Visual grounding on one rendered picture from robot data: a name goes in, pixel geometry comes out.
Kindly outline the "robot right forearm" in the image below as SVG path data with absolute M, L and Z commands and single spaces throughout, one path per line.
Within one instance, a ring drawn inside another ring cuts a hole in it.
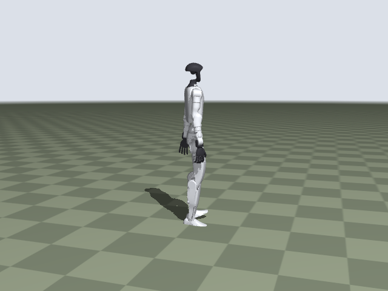
M 200 114 L 196 114 L 194 116 L 193 125 L 192 125 L 193 129 L 194 129 L 194 138 L 195 138 L 195 140 L 198 140 L 199 146 L 203 145 L 201 119 L 202 119 L 202 116 Z

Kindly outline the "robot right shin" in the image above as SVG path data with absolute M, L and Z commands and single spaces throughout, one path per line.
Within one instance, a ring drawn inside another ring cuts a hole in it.
M 187 203 L 189 205 L 189 219 L 190 219 L 189 221 L 191 220 L 194 221 L 197 206 L 199 203 L 201 184 L 199 185 L 199 189 L 197 189 L 197 185 L 194 180 L 190 180 L 187 185 L 188 185 Z

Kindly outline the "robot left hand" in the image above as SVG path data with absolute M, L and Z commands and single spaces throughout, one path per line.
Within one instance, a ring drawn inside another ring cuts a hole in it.
M 188 144 L 187 144 L 187 138 L 183 138 L 183 134 L 184 134 L 184 132 L 182 133 L 182 141 L 181 141 L 181 143 L 180 143 L 180 147 L 179 147 L 179 153 L 180 153 L 180 151 L 181 151 L 181 154 L 182 154 L 182 151 L 183 151 L 183 148 L 184 148 L 184 155 L 185 155 L 185 152 L 187 153 L 187 155 L 188 155 Z M 181 146 L 182 146 L 182 150 L 181 150 Z

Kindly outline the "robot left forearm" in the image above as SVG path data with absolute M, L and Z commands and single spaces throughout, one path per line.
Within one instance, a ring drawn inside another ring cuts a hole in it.
M 188 122 L 186 121 L 186 116 L 185 116 L 185 115 L 184 115 L 183 121 L 184 121 L 184 128 L 183 128 L 184 134 L 183 134 L 183 138 L 187 138 L 187 131 L 189 131 L 190 123 L 188 123 Z

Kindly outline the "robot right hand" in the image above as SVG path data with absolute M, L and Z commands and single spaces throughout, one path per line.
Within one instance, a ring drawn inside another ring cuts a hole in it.
M 202 148 L 204 145 L 198 145 L 198 140 L 195 141 L 195 144 L 196 144 L 197 150 L 196 150 L 196 160 L 194 162 L 201 163 L 204 161 L 204 157 L 206 157 L 206 152 L 204 151 L 204 148 Z

